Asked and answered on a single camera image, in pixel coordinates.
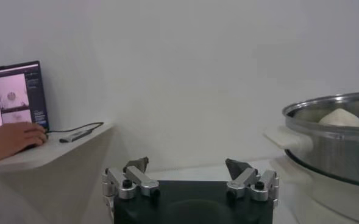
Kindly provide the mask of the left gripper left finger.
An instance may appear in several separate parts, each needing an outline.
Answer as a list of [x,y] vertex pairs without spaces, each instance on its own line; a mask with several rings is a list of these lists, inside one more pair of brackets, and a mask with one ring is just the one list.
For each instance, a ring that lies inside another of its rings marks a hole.
[[140,194],[149,198],[160,195],[160,183],[149,178],[145,171],[149,158],[143,157],[128,161],[122,170],[115,167],[106,168],[102,173],[102,191],[105,197],[118,196],[122,200],[136,197],[137,189]]

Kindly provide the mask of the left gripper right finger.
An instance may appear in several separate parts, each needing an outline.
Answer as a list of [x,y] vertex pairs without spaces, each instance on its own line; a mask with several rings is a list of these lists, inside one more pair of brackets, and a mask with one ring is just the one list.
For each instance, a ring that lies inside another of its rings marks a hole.
[[226,167],[232,178],[226,183],[227,198],[236,201],[249,195],[254,201],[279,200],[279,176],[274,170],[260,173],[249,163],[227,158]]

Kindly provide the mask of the bare person hand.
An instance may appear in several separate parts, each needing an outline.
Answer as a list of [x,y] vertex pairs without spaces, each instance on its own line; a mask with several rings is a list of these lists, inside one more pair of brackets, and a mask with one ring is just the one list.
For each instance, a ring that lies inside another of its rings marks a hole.
[[46,130],[31,122],[0,126],[0,160],[13,156],[29,146],[40,146],[48,140]]

